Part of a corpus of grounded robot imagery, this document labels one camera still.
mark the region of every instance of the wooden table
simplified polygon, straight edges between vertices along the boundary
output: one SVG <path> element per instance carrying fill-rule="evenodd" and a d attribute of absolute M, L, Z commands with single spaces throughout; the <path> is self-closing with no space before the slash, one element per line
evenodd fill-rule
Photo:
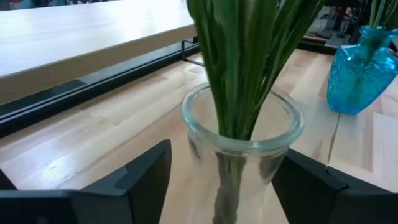
<path fill-rule="evenodd" d="M 306 118 L 291 148 L 326 163 L 332 147 L 332 167 L 398 192 L 398 81 L 359 115 L 334 113 L 325 99 L 332 60 L 296 50 L 275 84 L 298 101 Z M 20 189 L 79 189 L 171 139 L 172 174 L 161 224 L 186 224 L 193 171 L 180 102 L 205 81 L 204 68 L 187 62 L 159 70 L 0 139 L 0 168 Z M 287 223 L 271 185 L 266 194 L 269 223 Z"/>
<path fill-rule="evenodd" d="M 0 12 L 0 105 L 195 36 L 184 0 Z"/>

